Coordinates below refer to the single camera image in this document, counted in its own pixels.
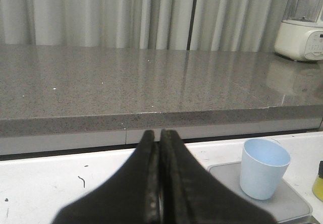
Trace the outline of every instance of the gray tray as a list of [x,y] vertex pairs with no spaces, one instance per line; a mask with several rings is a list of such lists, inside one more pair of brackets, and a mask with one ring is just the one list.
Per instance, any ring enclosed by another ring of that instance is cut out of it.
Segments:
[[240,162],[208,167],[211,175],[242,198],[271,213],[279,223],[307,223],[312,208],[284,180],[269,200],[256,200],[246,195],[240,188]]

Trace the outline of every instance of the cup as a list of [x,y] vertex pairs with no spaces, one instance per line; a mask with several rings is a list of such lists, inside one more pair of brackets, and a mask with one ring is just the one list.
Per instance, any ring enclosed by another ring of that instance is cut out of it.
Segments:
[[240,187],[244,193],[258,200],[274,194],[291,157],[279,143],[253,138],[243,145]]

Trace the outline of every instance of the yellow bottle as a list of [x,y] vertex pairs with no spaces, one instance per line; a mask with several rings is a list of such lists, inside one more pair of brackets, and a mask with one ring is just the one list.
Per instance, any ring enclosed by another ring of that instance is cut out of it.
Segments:
[[323,161],[319,162],[318,175],[313,184],[312,191],[319,200],[323,201]]

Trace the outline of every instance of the white curtain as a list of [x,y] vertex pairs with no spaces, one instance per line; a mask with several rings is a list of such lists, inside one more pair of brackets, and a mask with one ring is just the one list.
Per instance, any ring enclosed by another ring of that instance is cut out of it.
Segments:
[[286,2],[0,0],[0,43],[272,51]]

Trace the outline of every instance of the speckled stone surface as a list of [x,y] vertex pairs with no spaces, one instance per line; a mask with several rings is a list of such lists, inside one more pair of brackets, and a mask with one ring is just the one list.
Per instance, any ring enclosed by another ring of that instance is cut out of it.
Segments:
[[323,116],[323,63],[260,52],[0,45],[0,136]]

